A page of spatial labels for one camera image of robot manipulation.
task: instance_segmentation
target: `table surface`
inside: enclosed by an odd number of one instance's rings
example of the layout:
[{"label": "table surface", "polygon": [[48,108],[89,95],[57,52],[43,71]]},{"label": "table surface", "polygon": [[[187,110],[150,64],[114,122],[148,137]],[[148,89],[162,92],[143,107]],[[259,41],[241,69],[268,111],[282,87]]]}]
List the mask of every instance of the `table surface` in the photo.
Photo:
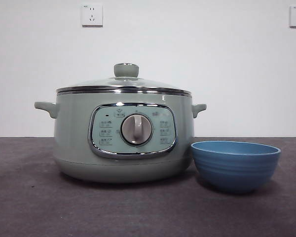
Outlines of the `table surface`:
[{"label": "table surface", "polygon": [[58,171],[53,138],[0,138],[0,237],[296,237],[296,138],[196,138],[279,147],[272,180],[216,191],[192,163],[172,178],[83,182]]}]

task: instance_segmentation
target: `white dial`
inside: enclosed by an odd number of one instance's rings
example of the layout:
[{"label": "white dial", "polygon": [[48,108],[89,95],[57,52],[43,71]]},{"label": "white dial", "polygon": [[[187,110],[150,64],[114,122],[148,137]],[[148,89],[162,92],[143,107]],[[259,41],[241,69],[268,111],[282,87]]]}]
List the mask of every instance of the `white dial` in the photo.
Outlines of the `white dial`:
[{"label": "white dial", "polygon": [[151,136],[151,123],[143,115],[130,115],[122,124],[122,135],[125,140],[134,145],[146,142]]}]

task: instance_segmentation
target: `chrome trim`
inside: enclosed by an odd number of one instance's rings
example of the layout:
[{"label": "chrome trim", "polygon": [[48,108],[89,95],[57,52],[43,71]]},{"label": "chrome trim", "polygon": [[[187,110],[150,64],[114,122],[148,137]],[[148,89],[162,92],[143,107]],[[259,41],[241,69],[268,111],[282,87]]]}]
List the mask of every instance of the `chrome trim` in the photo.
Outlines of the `chrome trim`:
[{"label": "chrome trim", "polygon": [[85,86],[71,86],[71,87],[63,87],[56,90],[57,94],[61,92],[74,92],[79,91],[80,93],[86,93],[84,91],[103,91],[101,93],[105,93],[106,90],[119,90],[119,91],[132,91],[132,93],[136,93],[136,91],[158,91],[158,92],[170,92],[170,93],[179,93],[179,94],[187,94],[191,95],[190,91],[173,89],[173,88],[164,88],[164,87],[154,87],[154,86],[107,86],[107,85],[85,85]]},{"label": "chrome trim", "polygon": [[155,95],[178,95],[192,98],[190,94],[179,92],[165,92],[156,90],[123,90],[123,89],[111,89],[111,90],[77,90],[77,91],[64,91],[58,92],[58,95],[70,95],[70,94],[97,94],[97,93],[112,93],[112,94],[155,94]]},{"label": "chrome trim", "polygon": [[[175,136],[174,136],[174,141],[172,142],[172,144],[168,148],[166,148],[164,150],[161,150],[161,151],[157,151],[157,152],[147,152],[147,153],[114,153],[114,152],[109,152],[109,151],[102,150],[102,149],[100,149],[99,147],[97,147],[95,145],[95,143],[93,142],[93,139],[92,139],[93,123],[94,123],[95,114],[101,108],[118,107],[118,106],[138,106],[138,105],[161,107],[161,108],[166,108],[166,109],[168,109],[170,111],[170,113],[172,114],[172,117],[173,117]],[[160,157],[160,156],[166,155],[170,151],[172,151],[172,149],[174,148],[174,146],[177,143],[177,139],[178,139],[178,132],[177,132],[177,128],[176,128],[176,121],[175,121],[174,113],[172,112],[172,110],[169,107],[167,107],[165,105],[147,104],[147,103],[123,103],[123,102],[118,102],[118,103],[115,103],[115,104],[103,104],[103,105],[97,106],[92,111],[92,114],[91,114],[90,123],[89,123],[89,131],[88,131],[88,143],[89,143],[89,146],[90,146],[91,150],[95,154],[97,154],[97,155],[99,155],[101,157],[113,158],[113,159],[144,159],[144,158]]]}]

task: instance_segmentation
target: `lid knob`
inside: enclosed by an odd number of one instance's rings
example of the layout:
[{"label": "lid knob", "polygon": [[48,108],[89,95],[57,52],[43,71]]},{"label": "lid knob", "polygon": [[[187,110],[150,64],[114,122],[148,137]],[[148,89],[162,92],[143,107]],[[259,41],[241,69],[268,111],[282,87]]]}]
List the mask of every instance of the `lid knob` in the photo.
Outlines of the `lid knob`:
[{"label": "lid knob", "polygon": [[114,65],[114,74],[116,77],[136,78],[139,73],[139,67],[132,63],[118,63]]}]

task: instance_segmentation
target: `blue bowl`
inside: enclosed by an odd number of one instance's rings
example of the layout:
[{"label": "blue bowl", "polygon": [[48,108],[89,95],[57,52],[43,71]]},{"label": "blue bowl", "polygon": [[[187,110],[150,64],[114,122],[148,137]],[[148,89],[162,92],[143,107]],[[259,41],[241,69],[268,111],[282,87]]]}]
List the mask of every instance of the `blue bowl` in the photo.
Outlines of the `blue bowl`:
[{"label": "blue bowl", "polygon": [[281,150],[257,143],[195,142],[191,145],[200,175],[218,189],[247,193],[272,177]]}]

